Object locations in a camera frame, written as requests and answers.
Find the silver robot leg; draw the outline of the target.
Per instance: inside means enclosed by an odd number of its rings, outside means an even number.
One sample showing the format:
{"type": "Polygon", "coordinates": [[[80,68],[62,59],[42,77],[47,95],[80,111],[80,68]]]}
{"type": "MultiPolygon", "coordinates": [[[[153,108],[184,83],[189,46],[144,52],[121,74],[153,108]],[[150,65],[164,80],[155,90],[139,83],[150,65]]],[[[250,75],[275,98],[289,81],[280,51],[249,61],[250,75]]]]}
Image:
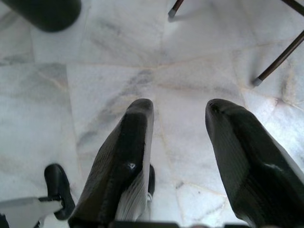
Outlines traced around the silver robot leg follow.
{"type": "Polygon", "coordinates": [[[61,198],[29,197],[0,202],[0,228],[42,228],[45,218],[64,208],[61,198]]]}

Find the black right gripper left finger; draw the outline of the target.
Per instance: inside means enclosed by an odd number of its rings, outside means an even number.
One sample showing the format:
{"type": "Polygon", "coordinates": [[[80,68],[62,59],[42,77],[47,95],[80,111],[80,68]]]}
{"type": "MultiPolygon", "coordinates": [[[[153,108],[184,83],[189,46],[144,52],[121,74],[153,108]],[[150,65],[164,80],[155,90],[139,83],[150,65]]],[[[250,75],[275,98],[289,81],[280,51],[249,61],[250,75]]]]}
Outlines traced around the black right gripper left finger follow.
{"type": "Polygon", "coordinates": [[[137,99],[99,149],[70,228],[106,228],[136,221],[147,207],[154,123],[153,103],[137,99]]]}

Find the brown metal chair leg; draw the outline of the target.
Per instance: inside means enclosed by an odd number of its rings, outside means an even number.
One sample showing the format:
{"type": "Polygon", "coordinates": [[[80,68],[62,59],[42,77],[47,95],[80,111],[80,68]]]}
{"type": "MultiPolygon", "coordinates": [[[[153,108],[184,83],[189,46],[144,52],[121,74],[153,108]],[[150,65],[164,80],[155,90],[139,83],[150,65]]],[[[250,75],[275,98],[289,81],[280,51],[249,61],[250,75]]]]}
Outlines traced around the brown metal chair leg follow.
{"type": "Polygon", "coordinates": [[[292,9],[294,9],[299,14],[304,15],[304,6],[298,3],[296,0],[281,0],[281,1],[287,4],[292,9]]]}
{"type": "Polygon", "coordinates": [[[168,12],[168,16],[170,18],[174,18],[178,9],[180,8],[181,4],[183,3],[184,0],[176,0],[176,2],[174,3],[173,7],[170,9],[170,11],[168,12]]]}
{"type": "Polygon", "coordinates": [[[295,50],[304,42],[304,30],[295,38],[295,40],[279,55],[278,58],[265,69],[252,84],[254,87],[259,86],[268,76],[270,76],[295,50]]]}

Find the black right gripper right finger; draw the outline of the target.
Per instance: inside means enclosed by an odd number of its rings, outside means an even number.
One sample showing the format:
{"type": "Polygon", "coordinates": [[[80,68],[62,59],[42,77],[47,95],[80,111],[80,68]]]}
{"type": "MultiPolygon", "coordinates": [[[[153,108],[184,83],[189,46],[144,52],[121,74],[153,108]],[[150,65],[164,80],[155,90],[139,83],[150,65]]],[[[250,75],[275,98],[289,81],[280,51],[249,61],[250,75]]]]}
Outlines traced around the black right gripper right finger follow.
{"type": "Polygon", "coordinates": [[[253,228],[304,228],[304,172],[260,121],[212,99],[205,124],[236,217],[253,228]]]}

